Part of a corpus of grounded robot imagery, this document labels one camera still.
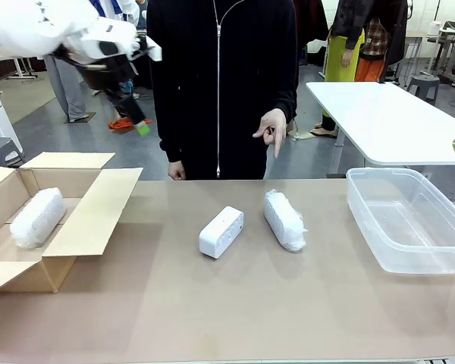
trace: white robotic arm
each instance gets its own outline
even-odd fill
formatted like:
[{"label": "white robotic arm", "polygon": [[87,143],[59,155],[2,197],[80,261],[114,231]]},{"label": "white robotic arm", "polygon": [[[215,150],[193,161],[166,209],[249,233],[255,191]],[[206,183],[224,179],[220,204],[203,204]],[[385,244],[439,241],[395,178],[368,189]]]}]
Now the white robotic arm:
[{"label": "white robotic arm", "polygon": [[[162,49],[148,36],[145,43],[150,58],[161,61]],[[71,63],[143,134],[145,116],[121,88],[135,74],[130,61],[138,50],[135,26],[100,17],[89,0],[0,0],[0,60],[53,54]]]}]

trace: gray pants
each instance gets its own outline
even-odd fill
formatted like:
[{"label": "gray pants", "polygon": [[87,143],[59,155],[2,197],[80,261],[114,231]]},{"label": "gray pants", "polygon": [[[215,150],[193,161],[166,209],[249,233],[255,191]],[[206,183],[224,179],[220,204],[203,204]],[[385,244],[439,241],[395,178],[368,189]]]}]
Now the gray pants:
[{"label": "gray pants", "polygon": [[69,120],[82,117],[86,114],[86,104],[74,66],[51,55],[44,55],[44,62],[52,89],[64,113]]}]

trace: white shirt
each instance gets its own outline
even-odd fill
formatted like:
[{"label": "white shirt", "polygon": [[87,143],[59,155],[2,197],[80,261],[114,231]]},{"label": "white shirt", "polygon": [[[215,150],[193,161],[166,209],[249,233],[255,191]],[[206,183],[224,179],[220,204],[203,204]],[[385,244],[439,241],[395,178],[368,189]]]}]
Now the white shirt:
[{"label": "white shirt", "polygon": [[123,20],[123,14],[126,14],[128,21],[135,27],[137,26],[140,19],[140,8],[135,0],[117,0],[123,14],[115,14],[111,0],[99,0],[99,2],[107,18]]}]

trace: hand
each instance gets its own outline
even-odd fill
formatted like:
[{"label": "hand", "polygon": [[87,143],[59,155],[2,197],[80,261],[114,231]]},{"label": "hand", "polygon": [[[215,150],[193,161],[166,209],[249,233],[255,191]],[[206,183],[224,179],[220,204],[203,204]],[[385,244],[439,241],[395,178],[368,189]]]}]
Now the hand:
[{"label": "hand", "polygon": [[354,54],[353,49],[346,49],[344,54],[342,55],[342,67],[347,68],[350,66],[350,61],[352,60],[352,55]]},{"label": "hand", "polygon": [[280,153],[281,142],[287,135],[287,118],[285,113],[279,108],[267,112],[265,116],[261,118],[259,123],[259,129],[253,134],[253,138],[260,138],[263,136],[265,144],[275,145],[275,158],[278,158]]},{"label": "hand", "polygon": [[172,180],[185,180],[185,170],[181,161],[168,165],[168,176]]}]

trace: bubble-wrapped package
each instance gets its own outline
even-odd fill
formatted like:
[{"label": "bubble-wrapped package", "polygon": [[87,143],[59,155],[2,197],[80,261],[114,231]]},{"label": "bubble-wrapped package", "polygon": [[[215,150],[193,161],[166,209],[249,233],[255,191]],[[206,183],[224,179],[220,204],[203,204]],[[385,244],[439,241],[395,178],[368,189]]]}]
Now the bubble-wrapped package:
[{"label": "bubble-wrapped package", "polygon": [[10,225],[15,244],[25,249],[41,247],[65,212],[64,200],[58,188],[40,190]]},{"label": "bubble-wrapped package", "polygon": [[303,217],[283,193],[277,190],[266,193],[265,218],[283,248],[295,253],[306,246]]}]

